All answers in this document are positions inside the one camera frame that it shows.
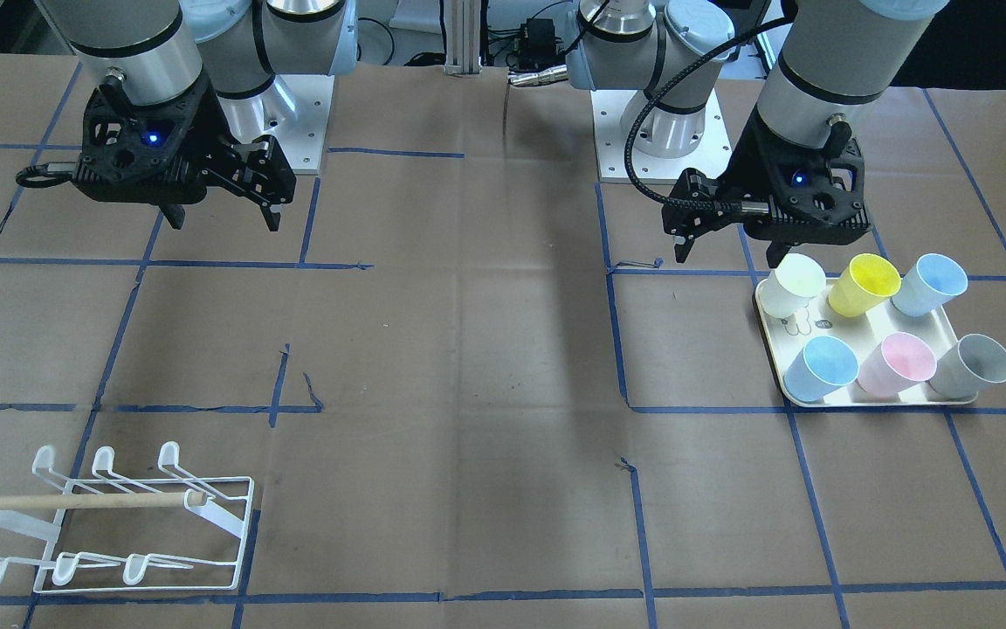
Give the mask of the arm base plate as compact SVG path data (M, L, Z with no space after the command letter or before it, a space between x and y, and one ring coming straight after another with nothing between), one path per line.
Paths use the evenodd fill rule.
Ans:
M318 176L325 155L327 125L335 78L327 75L277 75L285 112L272 134L279 140L295 174Z
M600 89L591 93L591 102L599 180L629 183L625 143L632 120L645 103L644 95L631 89ZM632 166L647 184L675 183L686 169L699 169L709 178L718 178L730 155L716 92L711 92L706 106L696 113L676 115L654 110L632 144Z

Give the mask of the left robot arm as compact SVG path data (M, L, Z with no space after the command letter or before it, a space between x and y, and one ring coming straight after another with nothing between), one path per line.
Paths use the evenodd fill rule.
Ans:
M768 242L776 267L803 244L850 245L871 230L856 123L905 64L942 1L799 1L795 11L744 32L709 1L579 1L564 52L578 89L631 89L625 172L663 206L663 230L686 261L696 240L741 224ZM647 120L699 118L732 49L759 33L788 33L726 168L687 168L670 194L637 174L634 151Z

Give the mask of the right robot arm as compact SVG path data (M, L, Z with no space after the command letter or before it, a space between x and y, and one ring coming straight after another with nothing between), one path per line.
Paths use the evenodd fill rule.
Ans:
M255 203L279 230L294 199L288 144L313 120L287 75L355 68L353 1L45 1L95 78L79 156L17 173L101 203L150 204L173 230L211 187Z

